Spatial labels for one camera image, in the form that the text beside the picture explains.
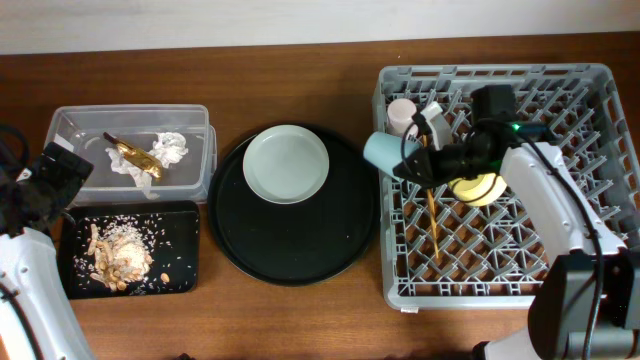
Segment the white tissue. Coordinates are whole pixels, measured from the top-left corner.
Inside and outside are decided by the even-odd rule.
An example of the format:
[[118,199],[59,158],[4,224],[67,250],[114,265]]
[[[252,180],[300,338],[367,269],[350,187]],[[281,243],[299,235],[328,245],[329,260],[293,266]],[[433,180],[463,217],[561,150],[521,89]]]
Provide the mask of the white tissue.
[[154,180],[161,180],[164,170],[169,169],[171,165],[179,163],[188,154],[189,150],[186,147],[186,138],[182,134],[162,132],[157,133],[157,139],[152,143],[152,148],[146,152],[162,163],[163,169],[160,179],[153,178],[126,161],[113,144],[106,149],[106,153],[111,160],[111,170],[120,175],[131,176],[135,186],[139,188],[151,187]]

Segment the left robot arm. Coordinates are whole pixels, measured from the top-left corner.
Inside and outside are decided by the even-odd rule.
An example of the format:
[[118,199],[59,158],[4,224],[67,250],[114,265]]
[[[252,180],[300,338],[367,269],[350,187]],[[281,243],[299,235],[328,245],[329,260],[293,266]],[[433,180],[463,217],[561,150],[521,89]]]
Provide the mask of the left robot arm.
[[50,142],[34,160],[1,145],[1,344],[11,359],[91,359],[60,280],[50,229],[93,165]]

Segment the light blue cup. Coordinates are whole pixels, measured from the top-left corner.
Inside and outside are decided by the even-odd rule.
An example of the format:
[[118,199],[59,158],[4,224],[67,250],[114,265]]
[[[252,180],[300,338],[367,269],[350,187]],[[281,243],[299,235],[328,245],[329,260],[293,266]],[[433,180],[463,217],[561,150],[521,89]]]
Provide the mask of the light blue cup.
[[[363,150],[363,156],[384,174],[398,180],[398,177],[394,175],[393,169],[402,164],[402,144],[401,137],[375,132],[368,138]],[[420,145],[416,142],[409,140],[406,140],[403,145],[406,155],[410,155],[420,148]]]

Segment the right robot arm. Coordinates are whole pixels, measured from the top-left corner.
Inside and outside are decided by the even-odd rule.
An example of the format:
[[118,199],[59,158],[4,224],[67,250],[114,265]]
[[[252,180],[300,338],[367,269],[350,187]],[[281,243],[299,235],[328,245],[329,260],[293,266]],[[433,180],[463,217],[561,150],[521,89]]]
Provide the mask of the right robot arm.
[[476,359],[631,359],[639,354],[639,255],[589,205],[550,129],[521,122],[508,85],[471,94],[472,126],[459,143],[436,129],[437,103],[410,116],[429,146],[400,143],[393,175],[433,188],[500,176],[523,203],[551,263],[524,329],[475,346]]

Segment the peanut shells and rice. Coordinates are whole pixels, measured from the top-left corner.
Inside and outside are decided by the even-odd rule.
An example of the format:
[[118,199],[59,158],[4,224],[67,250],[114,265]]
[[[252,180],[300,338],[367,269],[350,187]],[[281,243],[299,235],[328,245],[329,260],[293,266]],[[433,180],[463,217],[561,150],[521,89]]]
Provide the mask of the peanut shells and rice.
[[157,214],[90,217],[77,239],[79,253],[72,257],[73,284],[82,291],[108,295],[146,295],[169,288],[171,265],[160,255],[171,250],[168,231]]

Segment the yellow bowl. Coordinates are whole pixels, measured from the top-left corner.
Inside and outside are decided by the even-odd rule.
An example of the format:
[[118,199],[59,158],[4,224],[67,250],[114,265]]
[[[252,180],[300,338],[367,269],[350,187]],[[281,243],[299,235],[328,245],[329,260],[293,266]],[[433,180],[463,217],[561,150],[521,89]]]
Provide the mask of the yellow bowl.
[[507,188],[504,179],[494,173],[479,175],[471,180],[458,178],[449,182],[448,186],[459,201],[474,207],[491,204]]

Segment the wooden chopstick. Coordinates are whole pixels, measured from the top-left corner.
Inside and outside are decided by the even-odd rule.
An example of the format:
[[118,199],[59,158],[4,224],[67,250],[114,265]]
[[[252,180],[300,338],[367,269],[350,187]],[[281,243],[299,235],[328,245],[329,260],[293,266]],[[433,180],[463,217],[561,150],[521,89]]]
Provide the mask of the wooden chopstick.
[[432,239],[436,240],[437,239],[436,208],[435,208],[435,202],[434,202],[432,189],[427,189],[426,190],[426,195],[427,195],[427,204],[428,204],[428,209],[429,209],[429,218],[430,218],[430,227],[431,227]]
[[[428,137],[426,135],[422,135],[421,142],[422,142],[422,145],[426,148],[428,146]],[[431,227],[432,241],[434,245],[434,254],[435,254],[436,260],[439,260],[440,256],[439,256],[439,245],[437,241],[438,231],[437,231],[437,221],[436,221],[436,207],[435,207],[435,201],[434,201],[432,189],[427,188],[426,194],[427,194],[427,203],[429,207],[430,227]]]

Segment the grey round plate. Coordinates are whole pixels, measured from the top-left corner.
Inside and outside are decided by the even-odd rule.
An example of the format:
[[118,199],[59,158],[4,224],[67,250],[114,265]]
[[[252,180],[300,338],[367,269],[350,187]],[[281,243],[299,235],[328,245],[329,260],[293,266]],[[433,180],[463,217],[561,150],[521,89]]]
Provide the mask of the grey round plate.
[[324,185],[329,168],[328,150],[320,137],[297,125],[260,132],[242,160],[249,188],[261,199],[279,205],[311,198]]

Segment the gold snack wrapper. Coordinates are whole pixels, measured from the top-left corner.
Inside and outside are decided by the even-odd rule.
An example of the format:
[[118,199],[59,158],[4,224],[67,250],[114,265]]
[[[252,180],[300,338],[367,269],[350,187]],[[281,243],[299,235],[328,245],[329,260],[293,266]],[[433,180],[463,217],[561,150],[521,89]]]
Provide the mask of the gold snack wrapper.
[[157,158],[107,132],[103,133],[103,137],[113,144],[124,159],[133,166],[151,175],[155,179],[160,179],[162,177],[163,166]]

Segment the pink cup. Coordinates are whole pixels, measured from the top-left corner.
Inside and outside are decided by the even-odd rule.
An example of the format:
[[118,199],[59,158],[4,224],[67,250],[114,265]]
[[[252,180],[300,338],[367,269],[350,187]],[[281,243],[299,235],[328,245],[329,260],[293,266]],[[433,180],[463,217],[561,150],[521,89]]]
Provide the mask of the pink cup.
[[387,107],[387,132],[394,136],[402,136],[413,123],[412,116],[416,112],[417,107],[411,100],[393,100]]

